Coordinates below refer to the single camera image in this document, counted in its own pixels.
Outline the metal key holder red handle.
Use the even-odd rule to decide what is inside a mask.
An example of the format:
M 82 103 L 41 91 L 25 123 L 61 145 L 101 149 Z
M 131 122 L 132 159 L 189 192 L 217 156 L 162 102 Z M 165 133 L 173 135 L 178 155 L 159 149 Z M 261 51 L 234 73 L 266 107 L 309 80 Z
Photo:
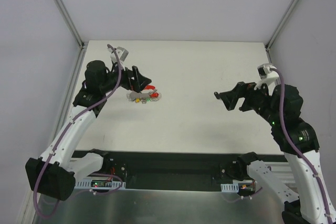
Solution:
M 155 92 L 157 92 L 159 94 L 158 97 L 152 97 L 151 96 Z M 140 99 L 139 103 L 146 104 L 146 103 L 148 103 L 146 101 L 147 98 L 151 99 L 150 102 L 156 102 L 156 101 L 161 99 L 161 94 L 157 91 L 157 88 L 153 85 L 147 85 L 145 87 L 145 89 L 143 91 L 141 91 L 140 93 L 137 93 L 135 91 L 131 91 L 130 93 L 127 94 L 127 99 L 130 102 L 134 102 L 134 103 L 135 103 L 135 99 Z

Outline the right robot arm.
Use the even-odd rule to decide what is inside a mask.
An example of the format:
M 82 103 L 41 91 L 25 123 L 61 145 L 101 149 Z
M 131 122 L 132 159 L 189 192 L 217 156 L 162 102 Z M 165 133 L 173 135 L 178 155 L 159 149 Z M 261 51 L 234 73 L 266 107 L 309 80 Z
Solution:
M 232 90 L 215 92 L 214 96 L 229 111 L 243 99 L 240 111 L 255 111 L 271 126 L 271 135 L 290 165 L 298 191 L 292 192 L 271 174 L 254 152 L 227 164 L 226 175 L 234 180 L 257 181 L 279 200 L 284 223 L 335 223 L 335 208 L 321 171 L 320 145 L 313 127 L 300 117 L 303 98 L 298 89 L 279 84 L 269 93 L 266 84 L 258 88 L 254 82 L 239 82 Z

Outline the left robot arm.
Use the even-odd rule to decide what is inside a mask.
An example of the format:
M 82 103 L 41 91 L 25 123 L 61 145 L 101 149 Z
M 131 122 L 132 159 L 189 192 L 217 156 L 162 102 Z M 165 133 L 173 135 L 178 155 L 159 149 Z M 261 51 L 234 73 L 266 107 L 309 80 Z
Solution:
M 136 66 L 128 69 L 114 62 L 108 69 L 101 60 L 89 62 L 69 118 L 48 148 L 25 165 L 33 193 L 65 201 L 83 178 L 95 172 L 99 176 L 108 175 L 111 164 L 105 151 L 93 149 L 74 163 L 70 162 L 71 157 L 85 131 L 118 87 L 141 92 L 151 82 Z

